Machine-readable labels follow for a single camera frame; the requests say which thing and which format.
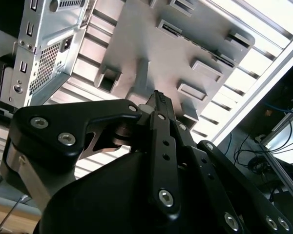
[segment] ventilation grille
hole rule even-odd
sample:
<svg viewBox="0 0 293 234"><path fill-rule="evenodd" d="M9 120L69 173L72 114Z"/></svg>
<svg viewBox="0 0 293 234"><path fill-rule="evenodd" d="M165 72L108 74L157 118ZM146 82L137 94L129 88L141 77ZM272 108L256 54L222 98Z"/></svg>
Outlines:
<svg viewBox="0 0 293 234"><path fill-rule="evenodd" d="M67 6L80 6L82 0L61 0L60 7L67 7Z"/></svg>
<svg viewBox="0 0 293 234"><path fill-rule="evenodd" d="M60 42L44 49L40 56L37 78L30 83L29 94L32 95L42 85L51 79L55 60L60 49Z"/></svg>

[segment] bolt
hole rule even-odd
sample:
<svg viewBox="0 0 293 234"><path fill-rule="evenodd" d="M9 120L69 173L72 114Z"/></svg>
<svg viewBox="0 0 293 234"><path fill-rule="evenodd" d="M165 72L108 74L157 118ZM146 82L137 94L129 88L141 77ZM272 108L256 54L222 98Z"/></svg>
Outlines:
<svg viewBox="0 0 293 234"><path fill-rule="evenodd" d="M134 111L134 112L137 111L137 108L135 108L134 106L129 106L129 109L130 109L131 111Z"/></svg>
<svg viewBox="0 0 293 234"><path fill-rule="evenodd" d="M38 128L38 129L43 129L43 128L46 128L49 123L46 119L44 118L41 118L41 117L34 117L30 120L30 124L35 127L35 128Z"/></svg>
<svg viewBox="0 0 293 234"><path fill-rule="evenodd" d="M290 228L288 226L288 224L282 219L282 218L278 218L279 223L281 224L282 227L284 227L285 230L289 231Z"/></svg>
<svg viewBox="0 0 293 234"><path fill-rule="evenodd" d="M162 189L158 193L158 197L160 201L167 207L171 207L174 204L174 199L172 198L172 195L167 190Z"/></svg>
<svg viewBox="0 0 293 234"><path fill-rule="evenodd" d="M162 114L158 114L157 116L158 116L158 118L160 118L160 119L162 119L162 120L164 120L164 119L165 119L165 116L164 116L164 115L162 115Z"/></svg>
<svg viewBox="0 0 293 234"><path fill-rule="evenodd" d="M232 215L230 215L227 212L225 213L225 221L229 225L229 227L235 232L239 230L238 222L235 220L235 218Z"/></svg>
<svg viewBox="0 0 293 234"><path fill-rule="evenodd" d="M58 140L60 143L66 146L72 146L76 142L75 137L70 133L61 133L58 137Z"/></svg>
<svg viewBox="0 0 293 234"><path fill-rule="evenodd" d="M278 230L278 226L276 225L276 223L269 216L266 216L266 222L269 224L269 226L272 229L274 229L275 231Z"/></svg>
<svg viewBox="0 0 293 234"><path fill-rule="evenodd" d="M211 144L209 144L209 143L206 143L206 146L207 146L207 148L209 148L210 150L213 150L213 149L214 149L214 147L213 147Z"/></svg>
<svg viewBox="0 0 293 234"><path fill-rule="evenodd" d="M182 130L184 130L184 131L187 129L187 127L186 127L185 125L181 124L181 123L179 124L179 127L180 127Z"/></svg>
<svg viewBox="0 0 293 234"><path fill-rule="evenodd" d="M23 88L19 85L14 85L14 91L17 92L18 94L21 94L23 92Z"/></svg>

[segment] mounting hole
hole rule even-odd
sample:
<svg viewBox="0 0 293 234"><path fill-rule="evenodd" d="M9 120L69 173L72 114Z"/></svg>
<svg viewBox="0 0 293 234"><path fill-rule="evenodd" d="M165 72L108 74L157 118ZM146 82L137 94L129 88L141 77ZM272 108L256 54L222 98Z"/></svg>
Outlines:
<svg viewBox="0 0 293 234"><path fill-rule="evenodd" d="M169 146L169 143L166 140L163 140L163 144L166 145L166 146Z"/></svg>
<svg viewBox="0 0 293 234"><path fill-rule="evenodd" d="M52 0L49 6L51 12L56 12L58 10L59 3L58 0Z"/></svg>
<svg viewBox="0 0 293 234"><path fill-rule="evenodd" d="M23 88L19 85L14 85L14 91L17 92L18 94L21 94L23 92Z"/></svg>
<svg viewBox="0 0 293 234"><path fill-rule="evenodd" d="M170 160L170 157L169 157L167 154L163 154L163 158L164 158L166 161L169 161L169 160Z"/></svg>
<svg viewBox="0 0 293 234"><path fill-rule="evenodd" d="M208 174L210 180L215 180L215 177L212 174Z"/></svg>

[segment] wooden floor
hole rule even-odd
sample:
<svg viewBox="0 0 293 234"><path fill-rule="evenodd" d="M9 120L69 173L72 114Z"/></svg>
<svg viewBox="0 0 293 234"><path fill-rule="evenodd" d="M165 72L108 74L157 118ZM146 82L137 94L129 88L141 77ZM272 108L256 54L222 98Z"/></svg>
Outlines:
<svg viewBox="0 0 293 234"><path fill-rule="evenodd" d="M0 223L10 210L10 207L0 205ZM32 234L39 219L40 217L37 215L13 211L0 234Z"/></svg>

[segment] blue cable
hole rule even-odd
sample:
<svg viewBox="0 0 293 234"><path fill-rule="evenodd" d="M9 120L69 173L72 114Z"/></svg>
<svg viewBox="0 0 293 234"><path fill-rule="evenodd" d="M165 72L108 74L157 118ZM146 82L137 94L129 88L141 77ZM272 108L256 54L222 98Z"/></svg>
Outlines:
<svg viewBox="0 0 293 234"><path fill-rule="evenodd" d="M268 104L268 103L265 103L265 102L264 102L264 104L265 104L266 106L268 106L268 107L270 107L270 108L276 110L276 111L281 111L281 112L284 112L284 113L293 113L293 111L280 109L280 108L278 108L278 107L272 106L272 105L270 105L270 104Z"/></svg>

